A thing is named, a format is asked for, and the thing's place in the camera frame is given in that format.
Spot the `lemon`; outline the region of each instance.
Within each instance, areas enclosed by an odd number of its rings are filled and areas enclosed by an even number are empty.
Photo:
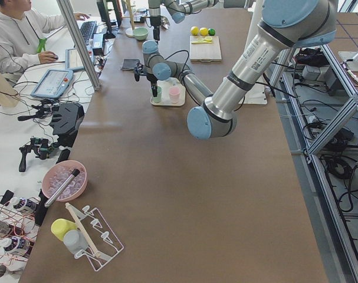
[[[200,28],[200,34],[205,37],[208,35],[208,29],[207,28]]]
[[[215,35],[215,29],[213,29],[213,28],[210,28],[210,29],[208,30],[208,32],[209,32],[209,35],[211,35],[211,36],[214,36],[214,35]]]
[[[192,27],[191,28],[191,34],[192,35],[198,35],[199,28],[198,27]]]

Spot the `person's hand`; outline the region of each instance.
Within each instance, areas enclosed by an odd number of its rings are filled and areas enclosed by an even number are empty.
[[[77,21],[84,21],[84,20],[90,18],[90,16],[88,16],[84,13],[81,13],[81,12],[74,13],[74,17]]]
[[[38,59],[41,64],[56,62],[58,56],[51,51],[43,51],[38,54]]]

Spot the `pink cup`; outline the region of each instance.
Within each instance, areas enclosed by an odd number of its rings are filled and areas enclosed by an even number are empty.
[[[169,93],[169,99],[171,100],[171,103],[175,104],[179,102],[180,99],[180,88],[173,86],[168,89]]]

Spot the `person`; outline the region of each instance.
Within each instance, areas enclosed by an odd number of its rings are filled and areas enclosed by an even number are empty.
[[[89,18],[74,13],[76,20]],[[47,16],[32,8],[30,0],[0,0],[0,72],[22,73],[30,66],[52,63],[52,51],[38,53],[40,39],[65,25],[62,15]]]

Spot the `white hoodie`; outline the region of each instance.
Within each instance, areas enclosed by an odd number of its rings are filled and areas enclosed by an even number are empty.
[[[0,12],[1,72],[23,72],[32,65],[40,64],[37,54],[39,38],[44,38],[42,33],[47,34],[64,24],[62,15],[47,16],[35,9],[24,12],[21,20]]]

